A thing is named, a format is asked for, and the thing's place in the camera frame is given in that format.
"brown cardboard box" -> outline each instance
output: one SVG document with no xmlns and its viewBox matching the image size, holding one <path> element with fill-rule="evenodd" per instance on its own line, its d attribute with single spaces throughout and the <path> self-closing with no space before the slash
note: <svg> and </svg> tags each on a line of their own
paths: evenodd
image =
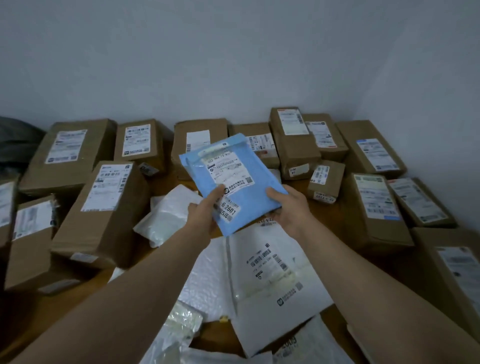
<svg viewBox="0 0 480 364">
<path fill-rule="evenodd" d="M 307 197 L 332 204 L 336 201 L 342 184 L 345 164 L 322 160 L 313 172 L 307 188 Z"/>
<path fill-rule="evenodd" d="M 407 171 L 400 157 L 370 120 L 341 121 L 336 125 L 350 149 L 344 160 L 347 173 L 381 174 L 390 180 Z"/>
<path fill-rule="evenodd" d="M 162 132 L 157 121 L 149 119 L 119 125 L 114 159 L 136 162 L 148 177 L 165 172 Z"/>
<path fill-rule="evenodd" d="M 18 177 L 0 181 L 0 261 L 7 262 L 10 255 L 17 203 Z"/>
<path fill-rule="evenodd" d="M 315 137 L 310 134 L 303 121 L 299 108 L 272 108 L 270 125 L 280 157 L 282 178 L 284 180 L 310 178 L 322 156 L 315 143 Z"/>
<path fill-rule="evenodd" d="M 86 279 L 75 264 L 50 254 L 56 204 L 50 195 L 18 206 L 5 290 L 54 294 Z"/>
<path fill-rule="evenodd" d="M 278 159 L 275 143 L 267 122 L 228 126 L 228 136 L 238 133 L 242 133 L 247 137 L 250 147 L 267 168 L 275 170 L 280 168 L 280 160 Z"/>
<path fill-rule="evenodd" d="M 388 185 L 410 227 L 454 228 L 457 226 L 452 214 L 418 178 L 389 180 Z"/>
<path fill-rule="evenodd" d="M 191 180 L 181 165 L 180 154 L 226 138 L 228 138 L 227 119 L 187 120 L 176 123 L 171 158 L 178 179 Z"/>
<path fill-rule="evenodd" d="M 136 164 L 99 162 L 55 235 L 52 252 L 91 267 L 129 267 L 133 227 L 149 199 Z"/>
<path fill-rule="evenodd" d="M 33 197 L 76 197 L 95 165 L 113 159 L 116 129 L 109 119 L 53 124 L 20 181 L 20 192 Z"/>
<path fill-rule="evenodd" d="M 343 161 L 348 147 L 329 114 L 302 114 L 308 130 L 315 136 L 322 159 Z"/>
<path fill-rule="evenodd" d="M 340 206 L 346 243 L 360 254 L 387 255 L 413 246 L 384 176 L 348 175 L 342 184 Z"/>
<path fill-rule="evenodd" d="M 480 342 L 479 311 L 469 299 L 480 306 L 480 236 L 466 229 L 413 228 L 411 233 L 416 247 L 392 257 L 392 275 Z"/>
</svg>

